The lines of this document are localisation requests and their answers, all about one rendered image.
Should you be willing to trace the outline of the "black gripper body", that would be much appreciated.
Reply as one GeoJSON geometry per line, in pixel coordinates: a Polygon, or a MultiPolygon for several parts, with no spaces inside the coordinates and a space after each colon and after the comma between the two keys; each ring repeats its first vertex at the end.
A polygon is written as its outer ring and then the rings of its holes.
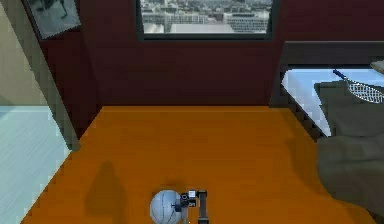
{"type": "Polygon", "coordinates": [[[176,212],[182,212],[189,207],[189,195],[182,193],[180,198],[175,201],[174,208],[176,212]]]}

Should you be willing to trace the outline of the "white basketball with black lines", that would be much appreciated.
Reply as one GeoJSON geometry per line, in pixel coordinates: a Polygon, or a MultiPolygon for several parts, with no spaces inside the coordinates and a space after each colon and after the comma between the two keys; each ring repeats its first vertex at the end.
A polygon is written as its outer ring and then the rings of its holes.
{"type": "Polygon", "coordinates": [[[178,224],[181,213],[175,210],[180,195],[173,190],[161,190],[154,195],[150,203],[150,217],[154,224],[178,224]]]}

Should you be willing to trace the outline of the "grey framed wall picture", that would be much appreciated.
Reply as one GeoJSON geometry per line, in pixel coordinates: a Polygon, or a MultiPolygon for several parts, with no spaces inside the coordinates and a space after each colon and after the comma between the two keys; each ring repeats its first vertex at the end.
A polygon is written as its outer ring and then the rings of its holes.
{"type": "Polygon", "coordinates": [[[76,0],[23,0],[23,3],[40,40],[81,25],[76,0]]]}

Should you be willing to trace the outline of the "dark framed window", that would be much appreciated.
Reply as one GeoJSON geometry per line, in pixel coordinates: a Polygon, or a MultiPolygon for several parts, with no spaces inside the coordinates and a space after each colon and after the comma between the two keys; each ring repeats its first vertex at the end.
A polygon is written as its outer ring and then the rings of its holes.
{"type": "Polygon", "coordinates": [[[281,0],[134,0],[144,41],[270,41],[281,0]]]}

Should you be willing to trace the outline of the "beige pillow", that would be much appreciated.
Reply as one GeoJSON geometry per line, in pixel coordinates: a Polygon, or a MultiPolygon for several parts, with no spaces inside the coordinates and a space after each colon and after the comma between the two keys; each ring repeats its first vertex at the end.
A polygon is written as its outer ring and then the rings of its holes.
{"type": "Polygon", "coordinates": [[[371,68],[384,75],[384,60],[374,61],[370,64],[371,68]]]}

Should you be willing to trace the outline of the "blue handled tennis racket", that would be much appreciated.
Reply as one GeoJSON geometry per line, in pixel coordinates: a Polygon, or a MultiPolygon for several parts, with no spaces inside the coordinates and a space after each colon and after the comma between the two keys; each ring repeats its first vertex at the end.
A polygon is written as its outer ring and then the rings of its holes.
{"type": "Polygon", "coordinates": [[[351,80],[337,69],[334,69],[333,73],[346,82],[349,92],[355,97],[369,103],[384,103],[384,93],[378,89],[370,87],[367,84],[351,80]]]}

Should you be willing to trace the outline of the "dark bed with grey blanket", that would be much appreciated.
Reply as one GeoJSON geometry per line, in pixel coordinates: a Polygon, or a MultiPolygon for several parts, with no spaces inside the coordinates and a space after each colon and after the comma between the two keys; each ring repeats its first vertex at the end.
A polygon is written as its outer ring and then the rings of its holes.
{"type": "Polygon", "coordinates": [[[370,66],[381,60],[384,41],[287,41],[270,98],[316,143],[328,192],[365,208],[377,224],[384,224],[384,103],[355,97],[333,70],[384,93],[384,75],[370,66]]]}

